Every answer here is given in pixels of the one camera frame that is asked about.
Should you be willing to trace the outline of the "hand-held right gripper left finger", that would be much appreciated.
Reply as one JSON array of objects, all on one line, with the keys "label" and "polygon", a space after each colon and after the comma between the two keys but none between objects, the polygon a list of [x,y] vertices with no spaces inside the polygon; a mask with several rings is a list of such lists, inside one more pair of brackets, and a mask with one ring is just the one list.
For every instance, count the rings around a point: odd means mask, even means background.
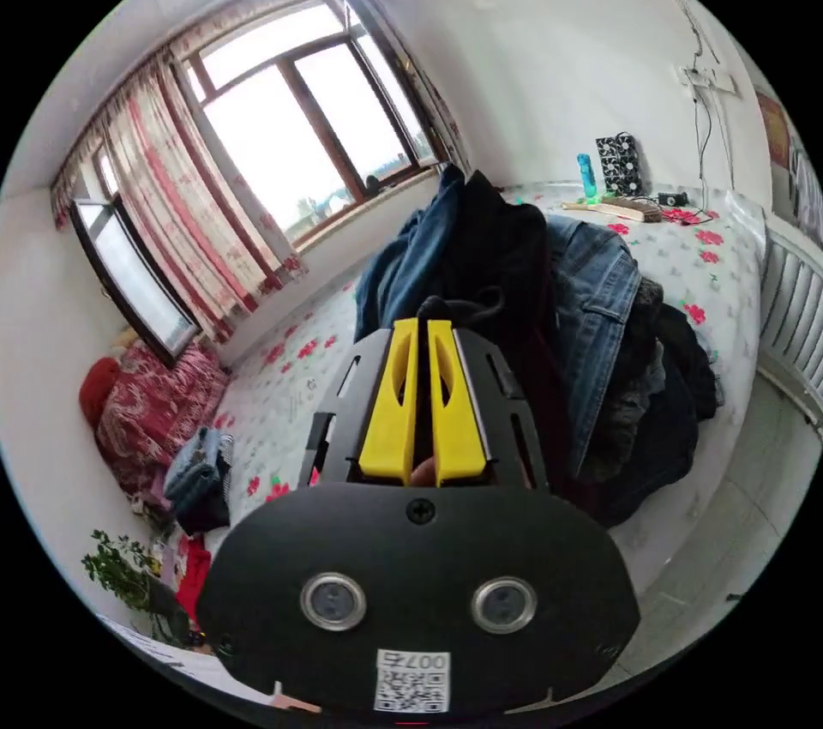
[{"label": "hand-held right gripper left finger", "polygon": [[358,457],[360,471],[367,479],[411,478],[417,422],[418,339],[418,320],[404,319],[394,324]]}]

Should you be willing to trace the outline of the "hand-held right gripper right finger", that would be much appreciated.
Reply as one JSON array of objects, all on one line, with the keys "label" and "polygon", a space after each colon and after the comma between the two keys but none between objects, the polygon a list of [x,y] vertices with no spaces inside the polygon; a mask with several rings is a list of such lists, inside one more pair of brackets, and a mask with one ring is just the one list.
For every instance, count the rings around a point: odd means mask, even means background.
[{"label": "hand-held right gripper right finger", "polygon": [[484,445],[454,330],[448,321],[429,321],[427,336],[436,485],[477,479]]}]

